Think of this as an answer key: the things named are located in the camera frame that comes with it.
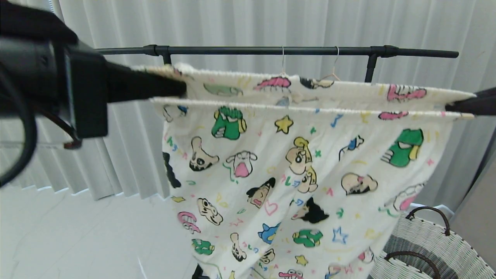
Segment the clothes rack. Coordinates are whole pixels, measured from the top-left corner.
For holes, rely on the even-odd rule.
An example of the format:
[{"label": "clothes rack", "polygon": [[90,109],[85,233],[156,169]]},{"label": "clothes rack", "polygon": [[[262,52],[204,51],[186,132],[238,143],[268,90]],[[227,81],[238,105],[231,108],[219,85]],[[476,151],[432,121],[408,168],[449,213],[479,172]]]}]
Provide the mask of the clothes rack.
[{"label": "clothes rack", "polygon": [[[457,58],[456,51],[425,50],[425,49],[402,49],[395,46],[371,46],[371,47],[284,47],[284,55],[339,55],[343,56],[368,56],[367,72],[365,82],[372,82],[373,71],[378,58],[390,58],[395,56],[437,57]],[[147,45],[136,48],[109,48],[97,49],[103,55],[120,54],[145,54],[151,56],[162,56],[164,64],[172,64],[171,55],[282,55],[283,47],[171,47]],[[209,279],[203,276],[203,269],[196,266],[191,279]]]}]

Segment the pink heart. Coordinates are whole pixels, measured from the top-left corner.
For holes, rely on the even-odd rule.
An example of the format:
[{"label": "pink heart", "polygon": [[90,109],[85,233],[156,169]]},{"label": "pink heart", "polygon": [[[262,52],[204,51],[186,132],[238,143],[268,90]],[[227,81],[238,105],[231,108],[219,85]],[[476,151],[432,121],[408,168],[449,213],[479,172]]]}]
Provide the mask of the pink heart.
[{"label": "pink heart", "polygon": [[276,203],[271,204],[269,200],[264,204],[265,212],[267,212],[267,215],[271,216],[274,214],[274,212],[277,211],[278,205]]}]

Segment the curtain fold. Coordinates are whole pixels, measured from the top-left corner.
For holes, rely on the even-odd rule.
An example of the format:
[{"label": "curtain fold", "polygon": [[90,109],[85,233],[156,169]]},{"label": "curtain fold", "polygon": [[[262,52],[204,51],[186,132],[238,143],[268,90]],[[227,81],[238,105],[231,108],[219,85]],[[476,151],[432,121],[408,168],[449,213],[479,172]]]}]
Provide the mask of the curtain fold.
[{"label": "curtain fold", "polygon": [[[457,59],[379,59],[373,82],[452,88],[468,92],[496,86],[496,2],[425,1],[91,1],[24,0],[50,9],[94,48],[170,46],[381,46],[459,51]],[[107,56],[124,65],[162,64],[160,57]],[[281,56],[177,55],[197,69],[280,73]],[[320,78],[335,56],[286,56],[288,74]],[[336,75],[363,81],[367,57],[340,56]],[[60,140],[61,131],[39,120],[40,137]],[[89,188],[99,199],[123,193],[168,195],[161,158],[162,122],[148,102],[109,106],[109,135],[85,140],[78,151],[38,150],[15,184],[22,187]],[[446,152],[416,203],[455,211],[470,188],[496,128],[494,118],[457,122]],[[1,122],[0,141],[22,138],[19,123]],[[2,166],[12,162],[2,150]]]}]

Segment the laundry basket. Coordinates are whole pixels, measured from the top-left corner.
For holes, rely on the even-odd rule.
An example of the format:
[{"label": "laundry basket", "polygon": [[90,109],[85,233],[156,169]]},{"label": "laundry basket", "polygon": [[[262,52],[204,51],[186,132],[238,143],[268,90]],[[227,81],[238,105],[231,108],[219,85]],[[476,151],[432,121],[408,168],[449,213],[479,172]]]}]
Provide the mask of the laundry basket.
[{"label": "laundry basket", "polygon": [[[438,212],[445,226],[415,218],[415,212],[422,209]],[[449,229],[446,216],[431,207],[419,207],[401,215],[371,277],[393,278],[384,275],[386,271],[394,272],[394,278],[496,279],[494,270],[474,248]]]}]

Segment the green cartoon character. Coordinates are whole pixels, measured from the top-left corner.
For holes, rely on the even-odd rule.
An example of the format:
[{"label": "green cartoon character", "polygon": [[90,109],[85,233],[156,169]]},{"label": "green cartoon character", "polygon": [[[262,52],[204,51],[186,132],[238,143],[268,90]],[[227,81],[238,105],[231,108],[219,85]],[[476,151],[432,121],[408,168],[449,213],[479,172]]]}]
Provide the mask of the green cartoon character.
[{"label": "green cartoon character", "polygon": [[204,84],[203,87],[210,94],[214,94],[220,97],[243,96],[243,90],[237,87],[230,87],[230,86],[216,85],[216,84]]},{"label": "green cartoon character", "polygon": [[192,246],[194,250],[200,255],[212,255],[215,250],[215,246],[213,246],[210,242],[201,239],[192,239]]},{"label": "green cartoon character", "polygon": [[212,136],[216,138],[237,140],[247,130],[247,123],[243,119],[243,113],[238,109],[226,106],[220,107],[215,111],[214,118],[216,121],[214,127],[212,127]]},{"label": "green cartoon character", "polygon": [[303,244],[305,247],[315,247],[320,245],[320,239],[323,236],[319,230],[302,229],[293,233],[293,241],[296,244]]},{"label": "green cartoon character", "polygon": [[417,159],[420,146],[424,142],[422,130],[404,129],[394,144],[382,156],[385,161],[395,167],[406,167],[410,161]]}]

